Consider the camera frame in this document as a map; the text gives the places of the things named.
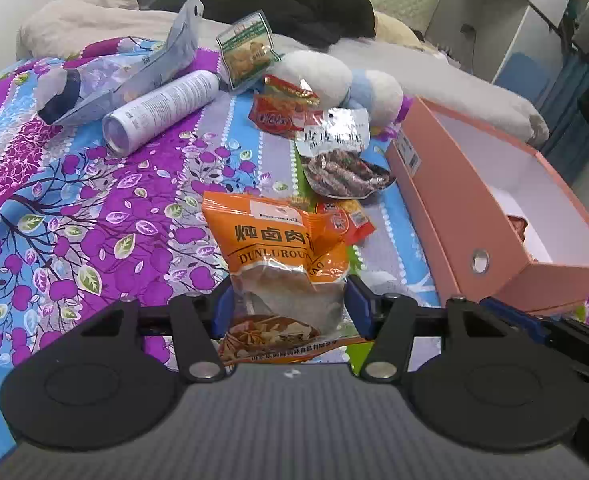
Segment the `small orange yellow snack packet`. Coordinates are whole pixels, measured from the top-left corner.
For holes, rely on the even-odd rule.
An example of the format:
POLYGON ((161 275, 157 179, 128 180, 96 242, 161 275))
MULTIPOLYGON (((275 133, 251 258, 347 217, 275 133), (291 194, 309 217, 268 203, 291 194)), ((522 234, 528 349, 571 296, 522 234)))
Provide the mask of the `small orange yellow snack packet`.
POLYGON ((318 202, 316 212, 329 212, 334 227, 348 245, 359 245, 375 233, 375 225, 358 200, 328 200, 318 202))

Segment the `orange braised meat snack bag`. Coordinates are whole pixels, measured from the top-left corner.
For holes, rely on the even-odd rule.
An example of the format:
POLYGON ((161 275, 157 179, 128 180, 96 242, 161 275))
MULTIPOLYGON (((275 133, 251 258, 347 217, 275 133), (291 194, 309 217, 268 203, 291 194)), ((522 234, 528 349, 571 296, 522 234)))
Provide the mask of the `orange braised meat snack bag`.
POLYGON ((218 343, 226 364, 307 360, 365 339, 346 310, 354 245, 300 200, 206 192, 202 212, 237 301, 218 343))

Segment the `red yellow snack bag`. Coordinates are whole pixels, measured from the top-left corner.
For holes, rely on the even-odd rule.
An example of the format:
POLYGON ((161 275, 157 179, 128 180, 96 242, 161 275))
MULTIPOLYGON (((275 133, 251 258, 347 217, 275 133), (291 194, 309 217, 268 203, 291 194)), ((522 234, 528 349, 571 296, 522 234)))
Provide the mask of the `red yellow snack bag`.
POLYGON ((319 125, 323 114, 318 94, 305 79, 289 82, 266 75, 248 118, 263 132, 293 140, 306 127, 319 125))

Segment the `translucent purple standup pouch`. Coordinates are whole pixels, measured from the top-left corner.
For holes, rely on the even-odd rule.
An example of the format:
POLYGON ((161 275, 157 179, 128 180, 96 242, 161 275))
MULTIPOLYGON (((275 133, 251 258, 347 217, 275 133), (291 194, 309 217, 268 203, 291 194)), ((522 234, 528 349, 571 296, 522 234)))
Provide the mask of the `translucent purple standup pouch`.
POLYGON ((195 59, 201 0, 187 0, 160 49, 140 58, 99 56, 75 68, 53 68, 35 90, 37 114, 48 125, 81 126, 171 81, 195 59))

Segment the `white shelf unit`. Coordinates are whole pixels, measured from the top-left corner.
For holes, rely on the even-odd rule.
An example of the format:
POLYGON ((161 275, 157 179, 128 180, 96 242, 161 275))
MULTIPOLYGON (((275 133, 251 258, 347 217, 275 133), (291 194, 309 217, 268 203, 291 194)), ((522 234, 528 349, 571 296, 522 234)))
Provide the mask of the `white shelf unit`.
POLYGON ((562 70, 570 0, 439 0, 427 38, 463 70, 541 107, 562 70))

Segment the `beige crumpled blanket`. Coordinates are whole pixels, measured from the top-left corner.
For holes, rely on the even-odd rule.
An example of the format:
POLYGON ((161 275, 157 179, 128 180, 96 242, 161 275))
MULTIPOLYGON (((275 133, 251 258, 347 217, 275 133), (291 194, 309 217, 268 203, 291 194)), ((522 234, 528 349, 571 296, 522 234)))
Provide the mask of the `beige crumpled blanket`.
POLYGON ((161 41, 174 14, 150 8, 156 0, 52 0, 17 32, 16 57, 72 58, 96 42, 120 37, 161 41))

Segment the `white blue plush toy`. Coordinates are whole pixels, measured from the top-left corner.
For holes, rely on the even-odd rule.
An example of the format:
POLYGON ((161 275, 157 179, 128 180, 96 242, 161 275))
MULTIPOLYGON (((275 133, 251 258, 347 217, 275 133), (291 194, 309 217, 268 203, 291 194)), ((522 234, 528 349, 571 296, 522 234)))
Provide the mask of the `white blue plush toy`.
POLYGON ((287 53, 273 66, 270 75, 311 89, 323 108, 364 108, 371 134, 380 139, 395 136, 413 105, 413 98, 390 74, 381 70, 352 70, 326 53, 287 53))

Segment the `white clear meat snack bag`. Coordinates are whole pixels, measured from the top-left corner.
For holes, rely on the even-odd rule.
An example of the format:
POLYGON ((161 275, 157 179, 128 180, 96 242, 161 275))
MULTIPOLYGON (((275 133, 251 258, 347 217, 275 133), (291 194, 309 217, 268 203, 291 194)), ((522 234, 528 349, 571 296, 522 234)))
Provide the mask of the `white clear meat snack bag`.
POLYGON ((331 200, 364 200, 395 182, 389 170, 361 157, 369 143, 369 116, 364 108, 313 110, 295 133, 308 185, 331 200))

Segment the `grey bed sheet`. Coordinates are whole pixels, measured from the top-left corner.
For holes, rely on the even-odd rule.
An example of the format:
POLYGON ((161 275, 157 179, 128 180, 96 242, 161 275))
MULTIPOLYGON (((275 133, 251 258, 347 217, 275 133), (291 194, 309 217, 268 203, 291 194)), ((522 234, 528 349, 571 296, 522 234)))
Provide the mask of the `grey bed sheet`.
POLYGON ((380 70, 409 96, 483 120, 535 148, 549 138, 548 126, 531 102, 429 53, 370 39, 342 39, 323 53, 282 35, 275 47, 282 55, 273 67, 275 75, 293 84, 305 80, 329 107, 349 93, 353 70, 380 70))

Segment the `black clothing pile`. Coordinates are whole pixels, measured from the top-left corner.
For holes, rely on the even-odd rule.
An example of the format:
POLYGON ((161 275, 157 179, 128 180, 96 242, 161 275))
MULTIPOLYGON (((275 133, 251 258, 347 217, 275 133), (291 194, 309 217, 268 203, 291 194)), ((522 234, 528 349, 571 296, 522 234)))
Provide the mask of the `black clothing pile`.
MULTIPOLYGON (((154 0, 154 11, 178 12, 187 0, 154 0)), ((326 51, 342 38, 375 38, 370 0, 200 0, 203 18, 234 24, 261 11, 272 32, 326 51)))

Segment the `dark red snack bag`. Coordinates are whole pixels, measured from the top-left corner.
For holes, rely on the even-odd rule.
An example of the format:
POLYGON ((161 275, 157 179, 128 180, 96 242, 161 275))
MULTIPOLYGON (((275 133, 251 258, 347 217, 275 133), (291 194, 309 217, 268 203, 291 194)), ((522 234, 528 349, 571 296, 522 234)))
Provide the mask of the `dark red snack bag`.
POLYGON ((529 222, 527 222, 526 218, 520 216, 514 216, 513 214, 508 214, 507 216, 508 221, 510 222, 512 229, 517 234, 520 242, 522 244, 525 243, 525 231, 529 226, 529 222))

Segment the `floral purple blue blanket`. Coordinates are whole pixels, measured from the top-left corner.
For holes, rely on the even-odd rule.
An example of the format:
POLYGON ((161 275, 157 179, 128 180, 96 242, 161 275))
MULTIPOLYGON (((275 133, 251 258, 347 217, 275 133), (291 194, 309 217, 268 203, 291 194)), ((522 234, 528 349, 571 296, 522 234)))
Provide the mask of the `floral purple blue blanket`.
MULTIPOLYGON (((152 307, 223 281, 204 192, 315 203, 295 144, 250 122, 250 94, 221 93, 120 157, 99 122, 61 129, 38 116, 37 83, 61 66, 25 58, 0 75, 0 385, 113 301, 152 307)), ((0 412, 0 459, 13 447, 0 412)))

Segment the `pink cardboard box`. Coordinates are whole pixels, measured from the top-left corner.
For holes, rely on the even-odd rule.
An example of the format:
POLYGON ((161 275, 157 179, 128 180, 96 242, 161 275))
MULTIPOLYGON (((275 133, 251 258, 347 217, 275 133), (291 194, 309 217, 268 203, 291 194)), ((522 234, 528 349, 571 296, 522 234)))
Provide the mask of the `pink cardboard box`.
POLYGON ((416 99, 385 157, 442 299, 546 315, 588 298, 589 213, 535 148, 416 99), (508 214, 529 222, 524 244, 508 214))

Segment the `green clear snack packet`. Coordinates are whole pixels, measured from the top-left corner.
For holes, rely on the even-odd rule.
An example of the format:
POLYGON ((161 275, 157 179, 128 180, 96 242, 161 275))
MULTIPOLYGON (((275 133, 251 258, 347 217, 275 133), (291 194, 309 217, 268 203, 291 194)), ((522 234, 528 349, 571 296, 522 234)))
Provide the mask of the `green clear snack packet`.
POLYGON ((278 62, 272 29, 262 11, 253 12, 229 25, 216 37, 232 92, 246 91, 278 62))

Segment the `white spray can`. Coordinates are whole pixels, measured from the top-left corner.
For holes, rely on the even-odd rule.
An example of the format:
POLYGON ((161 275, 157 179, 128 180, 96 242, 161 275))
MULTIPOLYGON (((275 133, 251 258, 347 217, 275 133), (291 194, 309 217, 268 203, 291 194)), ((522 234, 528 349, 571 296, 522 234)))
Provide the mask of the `white spray can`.
POLYGON ((218 91, 220 77, 208 70, 177 78, 104 117, 104 141, 116 155, 131 155, 176 122, 208 105, 218 91))

